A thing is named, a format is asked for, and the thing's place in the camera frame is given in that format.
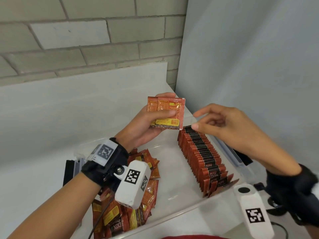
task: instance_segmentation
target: left hand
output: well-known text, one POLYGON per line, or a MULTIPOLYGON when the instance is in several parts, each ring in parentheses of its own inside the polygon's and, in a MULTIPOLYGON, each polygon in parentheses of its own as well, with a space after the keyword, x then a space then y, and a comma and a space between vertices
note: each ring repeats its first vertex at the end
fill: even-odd
MULTIPOLYGON (((169 98, 175 98, 175 96, 176 94, 172 92, 156 95, 156 97, 169 98)), ((133 120, 123 130, 115 135, 116 141, 130 152, 132 149, 148 143, 165 130, 163 128, 150 127, 152 121, 160 118, 170 118, 175 114, 175 110, 148 112, 147 106, 144 106, 133 120)))

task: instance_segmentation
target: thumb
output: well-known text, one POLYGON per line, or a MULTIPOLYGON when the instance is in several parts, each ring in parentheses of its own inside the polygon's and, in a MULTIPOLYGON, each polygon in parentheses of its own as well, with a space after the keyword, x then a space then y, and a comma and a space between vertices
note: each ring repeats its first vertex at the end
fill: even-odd
POLYGON ((169 118, 176 115, 176 110, 159 110, 154 112, 147 112, 150 121, 161 118, 169 118))
POLYGON ((217 126, 212 126, 206 123, 194 123, 192 124, 192 129, 205 134, 210 134, 216 137, 220 136, 221 128, 217 126))

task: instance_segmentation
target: brick wall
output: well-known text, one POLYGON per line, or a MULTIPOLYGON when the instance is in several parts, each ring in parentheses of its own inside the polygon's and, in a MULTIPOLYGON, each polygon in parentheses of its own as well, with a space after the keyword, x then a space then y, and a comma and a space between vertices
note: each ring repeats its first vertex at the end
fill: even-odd
POLYGON ((168 61, 188 0, 0 0, 0 86, 168 61))

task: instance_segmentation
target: plastic tray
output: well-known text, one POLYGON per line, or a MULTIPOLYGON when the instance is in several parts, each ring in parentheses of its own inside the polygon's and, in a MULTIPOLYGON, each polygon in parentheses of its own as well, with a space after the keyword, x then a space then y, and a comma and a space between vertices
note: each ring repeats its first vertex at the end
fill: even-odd
MULTIPOLYGON (((194 117, 184 119, 184 125, 189 125, 193 122, 196 122, 194 117)), ((145 226, 141 226, 118 237, 123 238, 137 233, 146 229, 147 224, 152 223, 156 225, 156 222, 166 221, 172 218, 173 215, 179 215, 189 211, 190 208, 196 208, 204 201, 208 202, 215 199, 214 197, 203 198, 199 184, 178 146, 177 135, 178 130, 166 130, 151 142, 138 148, 139 151, 148 148, 152 157, 160 160, 158 168, 161 178, 159 179, 156 207, 152 209, 152 216, 148 218, 145 226)), ((88 157, 96 145, 100 143, 100 140, 82 144, 75 150, 74 155, 76 157, 88 157)), ((241 175, 225 158, 223 152, 211 138, 209 140, 220 154, 229 174, 234 173, 233 180, 239 178, 240 181, 238 183, 242 183, 244 180, 241 175)))

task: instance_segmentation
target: black cable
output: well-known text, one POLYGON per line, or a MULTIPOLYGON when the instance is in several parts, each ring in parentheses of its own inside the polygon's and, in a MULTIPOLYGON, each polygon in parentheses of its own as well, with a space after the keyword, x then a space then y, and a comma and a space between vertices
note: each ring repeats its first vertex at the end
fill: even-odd
POLYGON ((109 207, 110 203, 111 203, 113 200, 114 200, 114 197, 110 200, 110 202, 107 204, 107 206, 106 206, 106 207, 104 208, 104 210, 102 211, 100 217, 98 218, 98 220, 96 221, 95 225, 93 226, 93 229, 92 229, 92 231, 91 231, 91 233, 90 233, 90 235, 89 235, 89 237, 88 237, 87 239, 91 239, 92 234, 93 234, 94 230, 96 229, 96 227, 97 227, 99 221, 101 220, 101 218, 102 218, 104 212, 106 211, 106 209, 109 207))
POLYGON ((280 224, 278 224, 278 223, 276 223, 276 222, 273 222, 273 221, 271 221, 270 223, 271 223, 272 225, 279 226, 279 227, 281 227, 282 229, 284 229, 284 231, 285 231, 285 233, 286 233, 286 239, 288 239, 288 231, 285 229, 285 227, 284 227, 283 225, 280 225, 280 224))

